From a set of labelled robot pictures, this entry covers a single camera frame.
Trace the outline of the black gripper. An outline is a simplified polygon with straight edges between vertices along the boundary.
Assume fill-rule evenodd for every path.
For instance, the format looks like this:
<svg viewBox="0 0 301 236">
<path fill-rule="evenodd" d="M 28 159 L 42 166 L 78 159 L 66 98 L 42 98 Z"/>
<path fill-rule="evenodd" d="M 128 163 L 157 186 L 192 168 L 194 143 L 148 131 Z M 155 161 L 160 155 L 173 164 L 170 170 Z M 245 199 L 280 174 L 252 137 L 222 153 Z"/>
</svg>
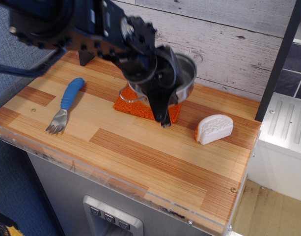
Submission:
<svg viewBox="0 0 301 236">
<path fill-rule="evenodd" d="M 171 47 L 162 45 L 142 67 L 144 58 L 122 58 L 115 65 L 122 71 L 128 86 L 136 93 L 147 96 L 153 116 L 163 128 L 171 126 L 168 109 L 178 105 L 177 89 L 184 83 L 181 65 Z"/>
</svg>

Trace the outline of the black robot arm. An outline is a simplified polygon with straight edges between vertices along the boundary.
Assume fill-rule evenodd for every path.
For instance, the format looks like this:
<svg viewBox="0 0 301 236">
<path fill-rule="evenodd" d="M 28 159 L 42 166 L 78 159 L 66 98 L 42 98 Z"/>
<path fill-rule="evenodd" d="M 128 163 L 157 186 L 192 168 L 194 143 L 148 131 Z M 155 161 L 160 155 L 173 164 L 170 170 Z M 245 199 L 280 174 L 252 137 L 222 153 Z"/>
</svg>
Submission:
<svg viewBox="0 0 301 236">
<path fill-rule="evenodd" d="M 21 42 L 55 51 L 43 64 L 19 69 L 0 64 L 0 73 L 43 75 L 66 51 L 111 61 L 148 98 L 153 116 L 170 126 L 168 107 L 177 103 L 182 68 L 169 46 L 156 47 L 156 30 L 140 17 L 127 16 L 110 0 L 0 0 L 8 9 L 10 33 Z"/>
</svg>

